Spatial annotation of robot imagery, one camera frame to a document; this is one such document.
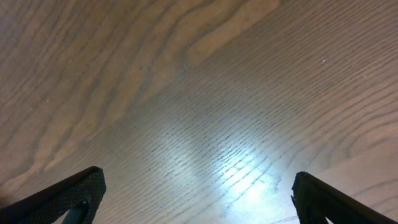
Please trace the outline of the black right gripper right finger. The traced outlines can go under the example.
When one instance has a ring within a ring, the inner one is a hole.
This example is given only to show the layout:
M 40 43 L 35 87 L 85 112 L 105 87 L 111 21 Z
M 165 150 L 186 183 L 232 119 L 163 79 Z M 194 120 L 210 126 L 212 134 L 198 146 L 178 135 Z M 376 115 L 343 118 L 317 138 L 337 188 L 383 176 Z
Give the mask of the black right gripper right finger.
M 301 224 L 397 224 L 308 172 L 296 173 L 292 202 Z

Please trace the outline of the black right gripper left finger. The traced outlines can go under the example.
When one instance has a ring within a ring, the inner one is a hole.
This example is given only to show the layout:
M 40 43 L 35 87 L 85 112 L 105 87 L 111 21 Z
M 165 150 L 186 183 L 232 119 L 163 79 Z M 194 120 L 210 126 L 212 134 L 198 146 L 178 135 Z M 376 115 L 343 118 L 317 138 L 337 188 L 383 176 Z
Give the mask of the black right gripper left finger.
M 103 169 L 91 166 L 1 209 L 1 223 L 92 224 L 106 191 Z

